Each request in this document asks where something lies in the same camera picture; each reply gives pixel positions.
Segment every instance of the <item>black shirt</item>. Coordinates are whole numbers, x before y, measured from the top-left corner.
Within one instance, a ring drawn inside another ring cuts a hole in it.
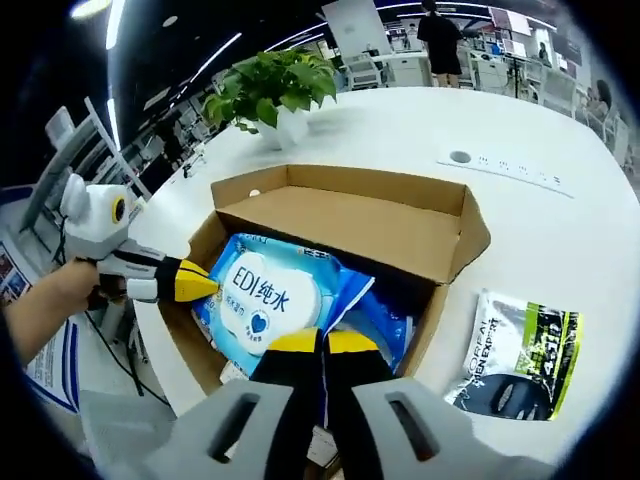
[[[418,39],[427,43],[430,55],[455,54],[462,34],[455,23],[437,14],[427,15],[420,20]]]

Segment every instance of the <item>box flap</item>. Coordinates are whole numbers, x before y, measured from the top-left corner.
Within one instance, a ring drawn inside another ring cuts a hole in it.
[[[440,283],[449,280],[460,232],[460,218],[456,215],[295,186],[245,197],[218,208],[218,213]]]
[[[435,178],[365,168],[325,165],[284,165],[215,182],[211,186],[216,208],[249,197],[252,190],[268,192],[291,185],[352,193],[416,208],[460,216],[465,186]]]
[[[227,178],[211,185],[213,204],[219,209],[248,198],[254,190],[264,193],[286,185],[286,165]]]
[[[465,186],[436,178],[365,168],[289,165],[289,185],[379,198],[460,216]]]
[[[227,238],[227,232],[217,217],[215,212],[209,215],[189,240],[191,251],[187,260],[205,270],[210,270],[213,267],[212,259],[217,258],[217,254]]]
[[[453,281],[462,269],[478,258],[491,243],[491,234],[482,219],[478,202],[468,188],[460,216],[460,227],[460,241],[451,262],[449,281]]]

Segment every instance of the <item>ceiling light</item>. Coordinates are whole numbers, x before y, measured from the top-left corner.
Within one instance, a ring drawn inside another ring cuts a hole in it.
[[[280,45],[282,45],[283,43],[287,43],[289,40],[293,40],[296,37],[299,37],[300,35],[302,35],[303,33],[307,33],[310,32],[311,30],[315,30],[316,28],[320,28],[320,27],[324,27],[327,24],[327,22],[322,22],[319,23],[318,25],[315,25],[311,28],[307,28],[306,30],[303,30],[301,32],[296,33],[295,35],[291,35],[290,37],[285,38],[284,40],[276,43],[275,45],[271,45],[269,48],[267,48],[265,50],[265,52],[270,52],[271,50],[273,50],[274,48],[279,47]]]
[[[296,48],[298,45],[302,45],[303,43],[308,43],[308,42],[312,42],[320,37],[324,37],[324,33],[321,33],[319,35],[314,35],[313,37],[310,38],[305,38],[304,40],[300,40],[298,43],[294,43],[293,45],[291,45],[290,47],[285,48],[285,50],[291,50],[292,48]]]
[[[85,0],[71,9],[71,18],[83,20],[101,12],[109,6],[111,0]]]
[[[482,3],[467,3],[467,2],[436,2],[436,4],[437,5],[453,5],[453,6],[459,6],[459,7],[498,8],[498,7],[491,7],[489,5],[484,5]],[[385,5],[384,7],[376,7],[376,10],[388,10],[390,8],[412,7],[412,6],[419,6],[419,5],[422,5],[422,3],[421,2],[398,3],[398,4],[395,4],[395,5]],[[498,9],[499,10],[508,11],[508,10],[506,10],[504,8],[498,8]],[[553,25],[550,25],[550,24],[548,24],[546,22],[543,22],[542,20],[538,20],[537,18],[530,17],[528,15],[524,15],[524,17],[527,20],[531,20],[532,22],[536,22],[536,23],[539,23],[540,25],[545,26],[549,30],[553,30],[554,32],[556,32],[558,30]]]
[[[107,24],[107,50],[115,47],[118,41],[118,29],[120,28],[120,20],[122,20],[122,12],[124,12],[124,2],[125,0],[113,0],[111,4],[109,23]]]
[[[144,108],[142,110],[144,111],[147,108],[150,108],[156,103],[158,103],[160,100],[162,100],[164,97],[167,96],[167,94],[169,93],[169,90],[171,90],[171,87],[167,87],[161,92],[158,92],[156,95],[151,97],[149,100],[147,100],[147,103],[144,104]]]
[[[107,110],[109,111],[111,132],[113,132],[113,143],[116,144],[116,150],[120,151],[120,136],[118,135],[118,123],[116,122],[116,102],[113,98],[107,100]]]
[[[229,46],[233,42],[235,42],[237,39],[239,39],[241,36],[242,36],[242,32],[238,32],[233,37],[231,37],[229,40],[227,40],[227,43],[225,43],[213,55],[211,55],[209,57],[209,60],[204,62],[204,64],[198,69],[196,74],[191,78],[191,80],[189,80],[189,83],[193,83],[193,81],[196,79],[196,77],[198,75],[200,75],[202,72],[204,72],[204,69],[207,68],[211,64],[211,62],[213,62],[222,52],[224,52],[227,48],[229,48]]]
[[[171,15],[164,22],[162,22],[162,26],[164,28],[167,28],[167,27],[170,27],[171,25],[173,25],[174,23],[176,23],[177,21],[178,21],[178,17],[176,17],[175,15]]]
[[[398,17],[422,17],[422,16],[424,16],[424,13],[422,13],[422,12],[418,12],[418,13],[401,13],[401,14],[396,15],[396,16],[398,16]],[[474,15],[473,13],[443,12],[442,16],[443,17],[454,16],[454,17],[478,18],[480,20],[491,21],[491,17],[489,17],[488,15]]]

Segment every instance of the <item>cable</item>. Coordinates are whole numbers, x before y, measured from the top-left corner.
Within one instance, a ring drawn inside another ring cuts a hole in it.
[[[116,354],[113,352],[113,350],[111,349],[111,346],[109,345],[109,342],[107,342],[107,339],[104,338],[104,335],[102,335],[102,332],[100,331],[100,329],[98,328],[98,326],[95,324],[95,322],[93,321],[93,318],[91,318],[91,315],[89,315],[88,312],[84,312],[85,316],[87,317],[87,319],[89,320],[89,323],[91,324],[91,326],[93,327],[93,329],[98,333],[98,336],[100,337],[100,340],[102,340],[102,343],[104,343],[104,346],[107,347],[107,350],[109,351],[109,353],[111,354],[111,357],[116,361],[116,363],[118,364],[118,366],[122,369],[122,371],[124,373],[126,373],[127,375],[129,375],[129,377],[131,377],[131,379],[133,379],[135,381],[135,379],[133,378],[133,374],[127,370],[127,367],[125,367],[122,362],[120,362],[120,360],[118,359],[118,357],[116,356]],[[140,386],[142,388],[144,388],[147,392],[149,392],[153,397],[155,397],[159,402],[164,403],[166,406],[171,407],[171,405],[169,404],[169,402],[167,402],[164,398],[162,398],[160,395],[158,395],[157,393],[155,393],[153,390],[151,390],[149,387],[147,387],[144,383],[142,383],[140,381],[140,379],[138,379],[138,383],[140,384]]]
[[[62,222],[60,223],[60,243],[58,244],[58,248],[56,249],[56,253],[53,254],[53,260],[58,261],[58,255],[62,255],[62,263],[64,265],[67,263],[67,258],[64,253],[64,244],[67,240],[66,235],[64,234],[64,223],[67,221],[67,217],[62,217]]]
[[[131,327],[132,328],[129,329],[129,335],[127,335],[127,339],[131,337],[133,323],[131,323]],[[129,341],[125,343],[125,347],[127,351],[127,360],[129,361],[129,368],[131,369],[131,378],[133,378],[133,383],[136,385],[138,396],[144,397],[144,392],[142,391],[142,382],[140,382],[140,377],[138,376],[138,371],[136,370],[136,362],[133,359],[133,348],[131,348],[131,344]]]
[[[35,227],[31,228],[31,232],[33,233],[33,236],[36,237],[36,240],[40,242],[40,245],[42,245],[42,247],[47,251],[47,253],[51,253],[51,249],[46,243],[44,243],[44,240],[42,240],[42,237],[40,236],[40,234],[36,232]]]

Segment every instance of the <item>blue package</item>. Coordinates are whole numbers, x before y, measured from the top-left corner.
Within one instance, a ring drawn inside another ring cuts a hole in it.
[[[374,282],[327,253],[244,233],[229,239],[209,278],[220,290],[193,311],[247,375],[276,338],[311,326],[328,333]]]
[[[371,339],[394,373],[413,337],[413,317],[383,303],[372,290],[345,316],[341,328],[347,327]]]

